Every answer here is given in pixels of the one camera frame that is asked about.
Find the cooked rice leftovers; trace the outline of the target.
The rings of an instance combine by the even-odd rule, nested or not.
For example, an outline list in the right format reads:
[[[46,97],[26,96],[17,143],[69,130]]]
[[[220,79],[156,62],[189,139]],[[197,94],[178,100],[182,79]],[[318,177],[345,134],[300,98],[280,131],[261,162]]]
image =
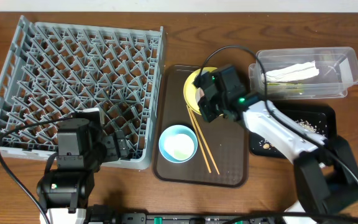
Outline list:
[[[308,131],[311,131],[312,133],[319,133],[318,129],[317,129],[317,125],[312,125],[309,121],[307,120],[296,120],[295,121],[297,124],[299,124],[300,126],[302,126],[304,129],[307,129]],[[259,146],[262,147],[263,149],[267,149],[267,150],[271,150],[272,148],[274,148],[274,146],[268,142],[266,139],[263,141],[259,141]]]

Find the green snack wrapper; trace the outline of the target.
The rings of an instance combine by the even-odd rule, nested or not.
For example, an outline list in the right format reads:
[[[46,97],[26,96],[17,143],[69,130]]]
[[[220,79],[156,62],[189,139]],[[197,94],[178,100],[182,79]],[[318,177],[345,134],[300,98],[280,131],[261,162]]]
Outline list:
[[[299,94],[304,93],[300,83],[267,83],[268,94]]]

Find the white napkin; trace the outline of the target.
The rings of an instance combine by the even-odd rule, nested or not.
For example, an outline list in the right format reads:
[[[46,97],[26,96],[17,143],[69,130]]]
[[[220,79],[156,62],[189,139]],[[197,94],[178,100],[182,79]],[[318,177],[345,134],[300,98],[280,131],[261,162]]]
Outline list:
[[[288,83],[306,80],[319,75],[319,69],[315,61],[297,63],[278,70],[271,70],[262,74],[264,81],[269,83]]]

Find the white plastic cup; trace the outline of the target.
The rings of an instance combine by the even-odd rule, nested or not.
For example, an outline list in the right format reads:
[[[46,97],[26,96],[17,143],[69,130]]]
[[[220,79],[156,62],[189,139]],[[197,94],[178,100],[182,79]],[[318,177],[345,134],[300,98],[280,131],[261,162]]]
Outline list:
[[[189,159],[195,151],[192,138],[186,134],[169,136],[163,146],[165,152],[178,161]]]

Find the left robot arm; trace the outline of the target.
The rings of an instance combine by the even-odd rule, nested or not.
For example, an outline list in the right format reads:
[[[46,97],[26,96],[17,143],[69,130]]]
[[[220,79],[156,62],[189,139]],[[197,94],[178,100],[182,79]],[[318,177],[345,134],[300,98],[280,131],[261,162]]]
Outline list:
[[[88,205],[94,175],[105,162],[129,155],[124,132],[105,136],[97,121],[73,118],[59,125],[58,151],[47,161],[37,195],[50,223],[117,223],[107,205]]]

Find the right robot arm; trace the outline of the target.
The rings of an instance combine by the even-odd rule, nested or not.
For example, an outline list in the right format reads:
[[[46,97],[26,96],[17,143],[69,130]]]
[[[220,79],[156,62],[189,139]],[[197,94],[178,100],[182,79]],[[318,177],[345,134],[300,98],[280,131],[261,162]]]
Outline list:
[[[298,200],[285,223],[358,223],[339,212],[358,201],[358,166],[348,142],[302,128],[258,93],[247,93],[236,69],[201,68],[193,81],[203,119],[224,116],[272,143],[292,164]]]

